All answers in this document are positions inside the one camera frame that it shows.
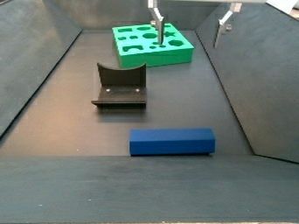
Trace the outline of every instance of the black holder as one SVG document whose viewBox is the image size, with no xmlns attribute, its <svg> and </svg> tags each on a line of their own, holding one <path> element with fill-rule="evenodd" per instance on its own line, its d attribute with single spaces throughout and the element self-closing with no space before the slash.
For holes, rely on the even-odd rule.
<svg viewBox="0 0 299 224">
<path fill-rule="evenodd" d="M 96 106 L 145 105 L 145 64 L 131 69 L 113 69 L 97 63 L 97 73 L 101 88 L 97 100 L 92 101 Z"/>
</svg>

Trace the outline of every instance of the green foam block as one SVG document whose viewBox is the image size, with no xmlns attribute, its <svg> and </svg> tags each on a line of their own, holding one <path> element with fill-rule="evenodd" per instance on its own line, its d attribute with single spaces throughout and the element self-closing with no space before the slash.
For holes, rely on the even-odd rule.
<svg viewBox="0 0 299 224">
<path fill-rule="evenodd" d="M 163 44 L 157 44 L 157 31 L 149 24 L 113 27 L 120 66 L 148 67 L 192 61 L 193 46 L 172 24 L 164 25 Z"/>
</svg>

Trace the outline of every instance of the blue block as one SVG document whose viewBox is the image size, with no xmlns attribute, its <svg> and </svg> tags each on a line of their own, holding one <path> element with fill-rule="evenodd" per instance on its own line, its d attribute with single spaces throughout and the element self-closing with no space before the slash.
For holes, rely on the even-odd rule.
<svg viewBox="0 0 299 224">
<path fill-rule="evenodd" d="M 212 129 L 132 129 L 131 156 L 215 152 Z"/>
</svg>

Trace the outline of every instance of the dark gray surface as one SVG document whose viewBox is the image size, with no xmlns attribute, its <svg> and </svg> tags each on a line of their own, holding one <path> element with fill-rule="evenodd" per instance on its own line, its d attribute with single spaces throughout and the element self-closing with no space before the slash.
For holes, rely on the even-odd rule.
<svg viewBox="0 0 299 224">
<path fill-rule="evenodd" d="M 99 110 L 97 62 L 119 67 L 112 31 L 84 32 L 0 143 L 0 156 L 127 156 L 131 129 L 213 128 L 216 154 L 251 155 L 193 31 L 192 63 L 147 68 L 147 108 Z"/>
<path fill-rule="evenodd" d="M 299 162 L 299 22 L 267 4 L 244 4 L 212 48 L 220 6 L 197 28 L 229 103 L 257 155 Z"/>
<path fill-rule="evenodd" d="M 0 136 L 80 34 L 51 0 L 0 5 Z"/>
<path fill-rule="evenodd" d="M 0 221 L 299 221 L 299 166 L 255 156 L 2 157 Z"/>
<path fill-rule="evenodd" d="M 152 20 L 147 0 L 88 0 L 88 3 L 84 0 L 53 0 L 53 2 L 65 10 L 84 30 L 149 24 Z M 217 3 L 161 1 L 159 10 L 165 21 L 173 23 L 179 29 L 195 30 L 217 5 Z"/>
<path fill-rule="evenodd" d="M 10 0 L 0 0 L 0 4 L 6 4 Z"/>
</svg>

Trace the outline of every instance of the metal bracket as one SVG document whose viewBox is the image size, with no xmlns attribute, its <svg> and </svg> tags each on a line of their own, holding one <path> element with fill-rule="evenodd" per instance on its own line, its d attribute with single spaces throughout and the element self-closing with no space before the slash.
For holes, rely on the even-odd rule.
<svg viewBox="0 0 299 224">
<path fill-rule="evenodd" d="M 157 30 L 157 43 L 164 42 L 164 17 L 157 10 L 159 0 L 148 0 L 148 10 L 151 11 L 153 21 L 151 21 L 152 27 Z"/>
<path fill-rule="evenodd" d="M 145 105 L 145 64 L 129 69 L 115 69 L 97 63 L 97 73 L 101 88 L 92 104 L 97 107 Z"/>
<path fill-rule="evenodd" d="M 232 30 L 231 24 L 225 24 L 225 22 L 228 21 L 233 12 L 240 12 L 240 7 L 241 7 L 241 3 L 231 3 L 229 10 L 228 10 L 227 14 L 224 15 L 223 19 L 219 20 L 219 29 L 217 29 L 216 39 L 215 39 L 215 43 L 213 43 L 215 49 L 219 46 L 221 34 L 224 34 L 225 32 L 229 32 Z"/>
</svg>

